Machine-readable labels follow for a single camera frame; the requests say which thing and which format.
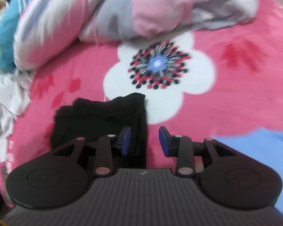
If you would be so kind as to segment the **black garment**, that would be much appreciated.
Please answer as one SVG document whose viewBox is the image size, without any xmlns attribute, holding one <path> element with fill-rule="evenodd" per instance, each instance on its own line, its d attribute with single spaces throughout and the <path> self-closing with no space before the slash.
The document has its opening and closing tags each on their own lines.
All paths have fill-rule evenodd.
<svg viewBox="0 0 283 226">
<path fill-rule="evenodd" d="M 118 135 L 124 127 L 131 129 L 131 143 L 127 155 L 120 157 L 119 167 L 146 168 L 148 129 L 145 95 L 140 93 L 108 102 L 77 98 L 62 106 L 54 116 L 50 145 L 55 149 L 77 137 L 97 141 L 101 136 Z"/>
</svg>

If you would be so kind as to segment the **pink floral bed blanket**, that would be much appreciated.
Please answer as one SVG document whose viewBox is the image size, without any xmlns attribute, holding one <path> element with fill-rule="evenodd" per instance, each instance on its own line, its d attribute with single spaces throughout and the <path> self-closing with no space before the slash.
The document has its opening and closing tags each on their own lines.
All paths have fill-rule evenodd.
<svg viewBox="0 0 283 226">
<path fill-rule="evenodd" d="M 6 160 L 0 162 L 0 192 L 12 169 L 49 150 L 56 111 L 79 97 L 107 102 L 133 92 L 145 95 L 149 168 L 175 166 L 160 148 L 162 125 L 195 141 L 259 128 L 283 132 L 283 6 L 277 0 L 259 0 L 249 24 L 184 32 L 172 42 L 187 57 L 170 85 L 142 83 L 130 68 L 148 41 L 76 42 L 41 68 L 31 87 L 32 102 L 17 118 Z"/>
</svg>

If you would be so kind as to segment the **light blue folded cloth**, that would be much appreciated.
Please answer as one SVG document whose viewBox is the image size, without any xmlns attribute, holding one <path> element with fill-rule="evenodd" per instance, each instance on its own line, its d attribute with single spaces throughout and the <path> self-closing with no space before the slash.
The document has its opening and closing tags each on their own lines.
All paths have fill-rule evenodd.
<svg viewBox="0 0 283 226">
<path fill-rule="evenodd" d="M 215 136 L 221 143 L 271 167 L 283 182 L 283 132 L 259 128 L 234 136 Z M 275 205 L 283 214 L 283 188 Z"/>
</svg>

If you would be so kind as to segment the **white shirt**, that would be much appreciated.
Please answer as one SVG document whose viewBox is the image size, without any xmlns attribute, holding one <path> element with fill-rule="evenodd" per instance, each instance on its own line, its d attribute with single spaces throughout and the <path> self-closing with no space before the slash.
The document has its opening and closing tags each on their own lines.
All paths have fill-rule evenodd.
<svg viewBox="0 0 283 226">
<path fill-rule="evenodd" d="M 0 162 L 5 161 L 14 122 L 31 102 L 30 87 L 34 76 L 34 71 L 18 70 L 0 75 Z"/>
</svg>

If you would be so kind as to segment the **pink white blue duvet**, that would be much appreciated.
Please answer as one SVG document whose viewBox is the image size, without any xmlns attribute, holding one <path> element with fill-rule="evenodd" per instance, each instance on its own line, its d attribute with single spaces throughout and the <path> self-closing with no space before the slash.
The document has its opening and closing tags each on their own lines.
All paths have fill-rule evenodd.
<svg viewBox="0 0 283 226">
<path fill-rule="evenodd" d="M 40 68 L 77 39 L 100 44 L 184 27 L 216 30 L 257 11 L 258 0 L 11 0 L 0 17 L 0 74 Z"/>
</svg>

